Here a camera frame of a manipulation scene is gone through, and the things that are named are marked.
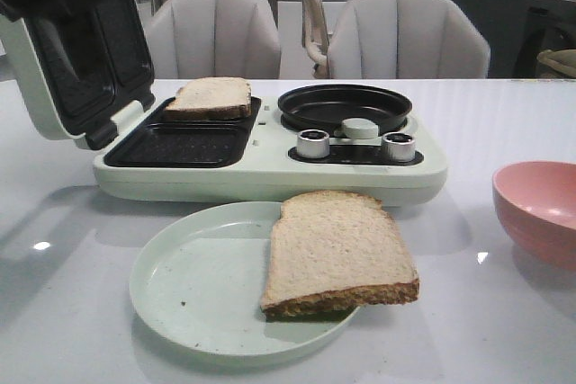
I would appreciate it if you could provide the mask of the grey upholstered chair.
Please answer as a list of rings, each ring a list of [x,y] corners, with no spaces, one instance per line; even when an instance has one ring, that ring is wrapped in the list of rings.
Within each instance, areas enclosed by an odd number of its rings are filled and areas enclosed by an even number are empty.
[[[167,0],[145,33],[157,79],[280,75],[281,44],[267,0]]]
[[[491,49],[452,0],[350,0],[327,57],[336,79],[476,79]]]

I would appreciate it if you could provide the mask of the left silver control knob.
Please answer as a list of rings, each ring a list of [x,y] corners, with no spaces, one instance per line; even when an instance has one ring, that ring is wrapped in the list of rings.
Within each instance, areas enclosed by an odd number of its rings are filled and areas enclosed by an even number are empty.
[[[296,153],[307,159],[327,157],[330,153],[329,134],[321,129],[300,131],[297,135]]]

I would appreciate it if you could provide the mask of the breakfast maker hinged lid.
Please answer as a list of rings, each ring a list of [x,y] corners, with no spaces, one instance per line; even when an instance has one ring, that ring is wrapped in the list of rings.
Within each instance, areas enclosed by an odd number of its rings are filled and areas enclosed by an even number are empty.
[[[1,41],[32,123],[45,138],[102,149],[118,137],[123,114],[143,113],[155,101],[135,0],[98,0],[59,20],[12,22],[1,15]]]

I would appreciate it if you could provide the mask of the silver control knob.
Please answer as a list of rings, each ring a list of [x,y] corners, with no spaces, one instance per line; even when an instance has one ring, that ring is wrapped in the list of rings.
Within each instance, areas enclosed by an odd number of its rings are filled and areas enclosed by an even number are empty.
[[[388,132],[382,136],[381,151],[384,160],[408,163],[416,156],[416,140],[403,132]]]
[[[307,159],[327,157],[330,153],[329,134],[321,129],[300,131],[297,135],[296,153]]]

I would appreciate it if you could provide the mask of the pink plastic bowl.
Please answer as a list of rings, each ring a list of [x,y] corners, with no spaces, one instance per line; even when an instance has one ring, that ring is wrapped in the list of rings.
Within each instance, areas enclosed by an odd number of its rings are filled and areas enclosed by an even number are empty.
[[[575,269],[575,164],[525,161],[492,176],[492,196],[501,226],[532,256]]]

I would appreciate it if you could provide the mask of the mint green round plate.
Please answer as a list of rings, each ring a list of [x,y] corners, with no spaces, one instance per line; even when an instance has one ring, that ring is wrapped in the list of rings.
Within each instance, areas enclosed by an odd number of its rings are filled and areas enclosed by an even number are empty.
[[[259,305],[277,202],[201,210],[155,235],[130,275],[130,299],[156,334],[205,362],[241,367],[314,353],[340,336],[356,311],[268,318]]]

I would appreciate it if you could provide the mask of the right grey upholstered chair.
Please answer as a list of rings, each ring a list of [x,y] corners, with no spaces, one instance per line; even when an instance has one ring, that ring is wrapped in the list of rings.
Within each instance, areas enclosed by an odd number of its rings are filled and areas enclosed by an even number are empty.
[[[476,79],[491,49],[452,0],[350,0],[327,57],[336,79]]]

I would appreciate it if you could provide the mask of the white bread slice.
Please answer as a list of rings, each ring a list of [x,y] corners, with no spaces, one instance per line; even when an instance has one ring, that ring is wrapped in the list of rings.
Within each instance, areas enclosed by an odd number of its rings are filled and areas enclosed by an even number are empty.
[[[164,109],[168,121],[214,121],[248,117],[251,87],[241,77],[197,78],[181,87]]]
[[[406,304],[418,297],[416,266],[381,201],[316,191],[282,203],[260,300],[267,317]]]

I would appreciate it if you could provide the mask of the mint green breakfast maker base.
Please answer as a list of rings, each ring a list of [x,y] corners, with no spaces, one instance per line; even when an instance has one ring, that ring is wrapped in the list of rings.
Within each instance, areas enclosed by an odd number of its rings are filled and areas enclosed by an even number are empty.
[[[400,127],[415,140],[411,161],[385,159],[379,137],[332,137],[327,158],[307,160],[275,97],[258,96],[252,104],[242,121],[167,121],[158,106],[94,159],[96,180],[113,196],[141,201],[284,201],[342,190],[388,206],[429,201],[446,181],[446,156],[414,115]]]

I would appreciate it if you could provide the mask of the left grey upholstered chair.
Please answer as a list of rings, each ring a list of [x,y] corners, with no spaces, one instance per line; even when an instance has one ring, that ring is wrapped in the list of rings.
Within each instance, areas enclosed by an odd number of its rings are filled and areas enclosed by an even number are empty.
[[[267,0],[167,0],[145,33],[157,79],[280,75],[281,44]]]

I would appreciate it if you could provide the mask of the right silver control knob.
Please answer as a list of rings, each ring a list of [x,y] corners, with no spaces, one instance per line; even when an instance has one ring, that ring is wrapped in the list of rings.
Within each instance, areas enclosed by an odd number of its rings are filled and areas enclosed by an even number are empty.
[[[408,163],[416,156],[416,140],[403,132],[388,132],[382,136],[381,151],[384,160]]]

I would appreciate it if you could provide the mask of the beige plastic chair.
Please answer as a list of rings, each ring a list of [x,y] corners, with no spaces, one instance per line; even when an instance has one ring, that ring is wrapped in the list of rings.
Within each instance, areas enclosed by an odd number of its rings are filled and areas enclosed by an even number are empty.
[[[321,0],[301,0],[302,35],[301,45],[313,62],[313,76],[329,78],[327,53],[329,32]]]

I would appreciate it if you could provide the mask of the round black frying pan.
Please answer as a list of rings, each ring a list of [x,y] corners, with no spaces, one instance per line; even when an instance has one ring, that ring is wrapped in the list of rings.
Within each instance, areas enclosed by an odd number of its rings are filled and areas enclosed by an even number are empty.
[[[321,129],[335,135],[342,121],[366,119],[382,135],[399,129],[412,110],[406,96],[370,85],[328,84],[293,89],[278,98],[284,124],[296,130]]]

